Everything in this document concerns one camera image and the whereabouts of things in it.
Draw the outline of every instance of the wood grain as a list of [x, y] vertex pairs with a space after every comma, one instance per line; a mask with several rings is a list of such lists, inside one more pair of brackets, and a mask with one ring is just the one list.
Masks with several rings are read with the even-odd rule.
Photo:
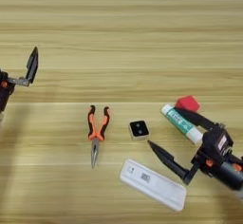
[[[159, 110], [195, 95], [243, 152], [243, 0], [0, 0], [0, 66], [25, 75], [11, 96], [0, 145], [0, 222], [242, 224], [242, 203], [198, 173], [177, 214], [121, 183], [134, 159], [180, 182], [128, 123], [146, 120], [151, 140], [190, 166], [196, 151]], [[87, 109], [109, 105], [99, 162], [90, 166]]]

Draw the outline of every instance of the orange plier handle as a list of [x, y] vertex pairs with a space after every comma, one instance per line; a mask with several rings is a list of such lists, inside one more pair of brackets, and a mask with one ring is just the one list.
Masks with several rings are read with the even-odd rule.
[[104, 141], [104, 132], [110, 122], [110, 111], [109, 107], [105, 107], [103, 109], [103, 122], [101, 129], [97, 132], [96, 127], [95, 127], [95, 106], [91, 105], [90, 110], [88, 112], [87, 120], [88, 120], [88, 126], [89, 126], [89, 133], [88, 133], [88, 138], [90, 140], [93, 140], [94, 138], [98, 138], [100, 141]]

